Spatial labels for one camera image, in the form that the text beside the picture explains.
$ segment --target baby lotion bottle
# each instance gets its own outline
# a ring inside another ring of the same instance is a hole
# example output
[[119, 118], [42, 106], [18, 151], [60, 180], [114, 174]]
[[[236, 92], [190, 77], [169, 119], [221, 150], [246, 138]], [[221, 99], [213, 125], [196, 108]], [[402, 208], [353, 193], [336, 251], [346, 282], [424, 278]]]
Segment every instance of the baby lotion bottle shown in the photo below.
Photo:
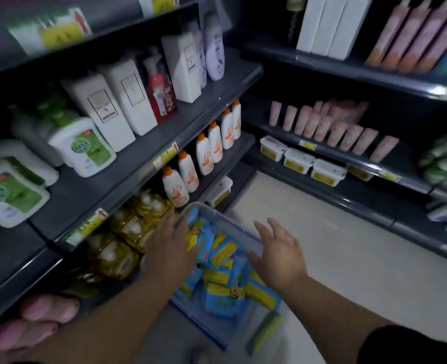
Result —
[[233, 117], [230, 109], [225, 109], [221, 123], [223, 149], [233, 146]]
[[184, 181], [186, 188], [189, 193], [194, 192], [200, 181], [198, 180], [198, 175], [196, 174], [195, 165], [193, 164], [193, 159], [184, 150], [178, 153], [178, 166], [180, 168], [180, 174]]
[[210, 159], [216, 164], [223, 158], [222, 137], [216, 121], [210, 123], [208, 140], [210, 141]]
[[176, 208], [183, 207], [190, 200], [186, 184], [180, 174], [169, 166], [163, 167], [163, 185], [168, 199]]
[[213, 161], [210, 156], [210, 141], [203, 133], [198, 134], [196, 141], [196, 159], [203, 176], [213, 171]]

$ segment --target yellow label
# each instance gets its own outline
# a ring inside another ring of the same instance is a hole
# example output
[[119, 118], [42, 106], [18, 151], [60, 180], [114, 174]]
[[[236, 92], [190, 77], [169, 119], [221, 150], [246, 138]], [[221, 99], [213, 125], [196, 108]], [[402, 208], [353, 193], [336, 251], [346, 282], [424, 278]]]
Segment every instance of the yellow label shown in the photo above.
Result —
[[286, 167], [292, 168], [294, 171], [297, 171], [297, 172], [300, 172], [300, 173], [303, 173], [305, 171], [305, 168], [303, 166], [301, 166], [301, 165], [299, 165], [299, 164], [297, 164], [297, 163], [295, 163], [295, 162], [293, 162], [291, 160], [285, 160], [284, 161], [284, 165]]

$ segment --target price tag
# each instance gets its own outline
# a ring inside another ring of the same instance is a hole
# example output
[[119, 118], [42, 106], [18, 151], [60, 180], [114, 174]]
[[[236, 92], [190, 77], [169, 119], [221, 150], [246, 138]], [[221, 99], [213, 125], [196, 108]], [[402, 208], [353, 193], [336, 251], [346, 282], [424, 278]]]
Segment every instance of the price tag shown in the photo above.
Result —
[[8, 31], [28, 55], [64, 48], [92, 35], [79, 8], [27, 20]]
[[95, 231], [97, 227], [109, 215], [102, 208], [97, 209], [93, 214], [87, 216], [74, 230], [72, 230], [66, 237], [65, 241], [73, 246], [80, 244], [88, 235]]

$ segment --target tiled floor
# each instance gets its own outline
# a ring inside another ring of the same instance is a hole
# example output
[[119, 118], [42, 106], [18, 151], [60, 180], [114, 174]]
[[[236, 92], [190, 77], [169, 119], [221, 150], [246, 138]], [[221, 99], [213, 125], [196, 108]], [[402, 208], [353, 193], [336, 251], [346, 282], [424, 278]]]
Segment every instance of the tiled floor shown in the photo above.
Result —
[[[301, 242], [309, 274], [345, 297], [399, 323], [447, 341], [447, 260], [264, 174], [229, 212], [244, 227], [273, 217]], [[144, 363], [183, 363], [191, 347], [211, 363], [222, 354], [172, 307], [143, 349]], [[286, 323], [275, 363], [323, 363], [299, 321]]]

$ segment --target white lotion bottle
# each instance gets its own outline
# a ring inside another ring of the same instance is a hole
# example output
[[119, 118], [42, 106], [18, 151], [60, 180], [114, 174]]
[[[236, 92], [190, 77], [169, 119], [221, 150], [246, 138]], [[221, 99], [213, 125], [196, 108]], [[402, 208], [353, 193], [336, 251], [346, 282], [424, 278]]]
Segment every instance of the white lotion bottle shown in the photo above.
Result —
[[208, 76], [213, 81], [223, 78], [225, 53], [223, 51], [222, 28], [216, 14], [205, 15], [205, 61]]
[[178, 153], [178, 166], [188, 192], [194, 192], [198, 188], [200, 181], [198, 180], [198, 175], [196, 174], [193, 159], [184, 150], [181, 150]]
[[216, 164], [223, 158], [222, 137], [216, 121], [210, 123], [208, 140], [210, 141], [210, 158]]
[[196, 159], [203, 176], [213, 171], [213, 161], [210, 156], [210, 141], [203, 133], [198, 134], [196, 140]]
[[176, 208], [183, 207], [190, 200], [180, 174], [169, 166], [163, 166], [163, 185], [168, 199]]

